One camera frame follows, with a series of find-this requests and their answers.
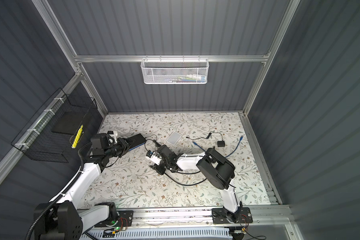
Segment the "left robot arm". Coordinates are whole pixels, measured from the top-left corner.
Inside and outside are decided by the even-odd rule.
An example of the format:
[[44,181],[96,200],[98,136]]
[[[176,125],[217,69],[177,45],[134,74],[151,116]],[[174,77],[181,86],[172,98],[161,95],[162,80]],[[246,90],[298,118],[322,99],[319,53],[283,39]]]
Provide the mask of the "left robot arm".
[[120,158],[133,148],[132,138],[113,138],[110,133],[97,134],[78,150],[79,170],[67,185],[48,203],[39,204],[34,211],[34,222],[25,239],[78,240],[97,224],[119,231],[126,220],[118,214],[116,205],[100,203],[89,210],[78,212],[78,202],[92,182],[109,165],[110,158]]

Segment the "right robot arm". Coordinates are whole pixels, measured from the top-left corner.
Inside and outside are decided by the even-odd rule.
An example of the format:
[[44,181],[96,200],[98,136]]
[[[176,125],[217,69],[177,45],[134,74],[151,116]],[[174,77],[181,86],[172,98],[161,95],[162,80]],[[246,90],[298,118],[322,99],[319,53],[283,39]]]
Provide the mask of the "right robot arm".
[[151,168],[159,175],[166,175],[166,171],[176,173],[198,170],[212,186],[220,190],[223,199],[222,212],[213,211],[213,216],[229,223],[239,222],[243,204],[234,187],[236,167],[216,149],[209,148],[203,153],[187,155],[176,154],[166,145],[162,145],[154,152],[147,151],[146,159],[154,163]]

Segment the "white flat box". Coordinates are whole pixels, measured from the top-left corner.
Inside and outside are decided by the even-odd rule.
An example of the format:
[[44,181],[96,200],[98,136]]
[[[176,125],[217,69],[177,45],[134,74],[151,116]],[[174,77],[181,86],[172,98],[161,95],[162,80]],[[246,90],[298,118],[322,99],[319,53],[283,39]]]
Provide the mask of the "white flat box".
[[173,132],[168,138],[167,143],[171,145],[176,145],[177,142],[181,139],[182,135],[178,132]]

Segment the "yellow item in basket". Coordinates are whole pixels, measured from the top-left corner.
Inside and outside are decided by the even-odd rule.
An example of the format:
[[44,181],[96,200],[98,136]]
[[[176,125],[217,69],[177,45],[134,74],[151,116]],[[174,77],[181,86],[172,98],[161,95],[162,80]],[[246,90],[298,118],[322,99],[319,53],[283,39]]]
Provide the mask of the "yellow item in basket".
[[78,129],[78,131],[77,131],[77,133],[75,135],[74,141],[72,143],[72,146],[71,146],[72,149],[75,149],[77,147],[77,145],[78,145],[78,143],[79,143],[79,141],[81,139],[82,133],[83,133],[83,128],[84,128],[83,125],[81,125],[79,127],[79,129]]

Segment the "black pad in basket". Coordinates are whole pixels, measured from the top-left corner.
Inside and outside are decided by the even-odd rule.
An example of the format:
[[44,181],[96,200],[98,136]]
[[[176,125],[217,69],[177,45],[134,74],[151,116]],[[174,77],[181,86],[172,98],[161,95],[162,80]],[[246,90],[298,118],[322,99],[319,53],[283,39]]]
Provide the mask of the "black pad in basket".
[[73,135],[82,125],[82,120],[84,117],[84,113],[65,112],[52,127],[52,133]]

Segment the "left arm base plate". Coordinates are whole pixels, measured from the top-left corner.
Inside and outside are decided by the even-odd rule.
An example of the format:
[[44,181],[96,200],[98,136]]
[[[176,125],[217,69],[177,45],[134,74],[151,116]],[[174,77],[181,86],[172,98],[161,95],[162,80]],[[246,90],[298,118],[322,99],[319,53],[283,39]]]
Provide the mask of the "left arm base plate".
[[117,211],[117,216],[110,220],[102,221],[95,225],[95,228],[127,228],[133,223],[133,211]]

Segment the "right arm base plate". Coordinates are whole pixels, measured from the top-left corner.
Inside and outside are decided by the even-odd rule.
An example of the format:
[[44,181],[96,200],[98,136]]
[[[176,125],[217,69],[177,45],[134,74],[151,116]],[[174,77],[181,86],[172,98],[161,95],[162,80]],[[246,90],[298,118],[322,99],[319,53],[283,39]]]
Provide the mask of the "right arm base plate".
[[213,208],[212,218],[215,225],[218,224],[251,224],[253,223],[252,213],[249,208],[238,208],[235,213],[231,213],[224,208]]

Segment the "white mesh wall basket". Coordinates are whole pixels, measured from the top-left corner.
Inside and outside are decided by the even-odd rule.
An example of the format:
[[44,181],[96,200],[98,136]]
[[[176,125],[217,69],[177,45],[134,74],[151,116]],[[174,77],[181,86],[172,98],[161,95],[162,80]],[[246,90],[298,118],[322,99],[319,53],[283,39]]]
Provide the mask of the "white mesh wall basket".
[[141,61],[144,83],[147,85],[203,85],[208,82],[209,60]]

